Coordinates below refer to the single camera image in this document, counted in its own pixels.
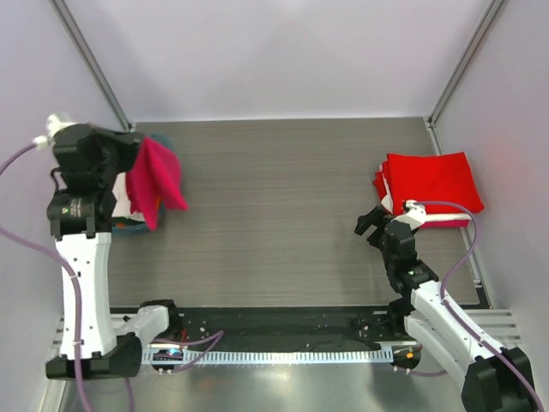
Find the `pink t shirt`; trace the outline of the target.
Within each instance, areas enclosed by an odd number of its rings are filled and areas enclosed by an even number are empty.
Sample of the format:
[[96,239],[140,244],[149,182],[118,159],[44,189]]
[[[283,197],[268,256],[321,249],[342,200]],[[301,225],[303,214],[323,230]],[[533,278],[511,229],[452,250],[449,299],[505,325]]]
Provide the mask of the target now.
[[160,205],[187,210],[183,196],[182,167],[172,150],[146,136],[133,168],[126,173],[131,211],[141,212],[150,230],[158,227]]

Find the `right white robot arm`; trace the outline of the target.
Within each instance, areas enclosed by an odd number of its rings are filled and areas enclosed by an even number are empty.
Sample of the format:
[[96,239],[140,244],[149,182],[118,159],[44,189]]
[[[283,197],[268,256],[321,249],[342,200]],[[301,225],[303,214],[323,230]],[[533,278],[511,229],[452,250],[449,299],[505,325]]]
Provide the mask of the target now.
[[389,334],[426,348],[460,389],[467,411],[543,410],[528,356],[477,324],[419,258],[415,234],[426,217],[423,204],[409,201],[402,215],[376,206],[357,219],[357,235],[374,230],[367,241],[381,252],[389,284],[401,296],[387,307]]

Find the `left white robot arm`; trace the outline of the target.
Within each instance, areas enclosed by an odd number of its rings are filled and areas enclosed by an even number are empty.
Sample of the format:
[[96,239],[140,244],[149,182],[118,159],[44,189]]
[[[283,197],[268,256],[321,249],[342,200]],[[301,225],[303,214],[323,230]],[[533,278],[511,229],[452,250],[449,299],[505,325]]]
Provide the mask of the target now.
[[112,193],[116,177],[135,164],[144,139],[92,124],[50,126],[52,153],[62,179],[47,207],[56,257],[63,268],[63,339],[45,366],[48,379],[127,379],[135,377],[143,350],[155,339],[170,343],[182,332],[173,300],[151,300],[116,328],[108,292],[112,242]]

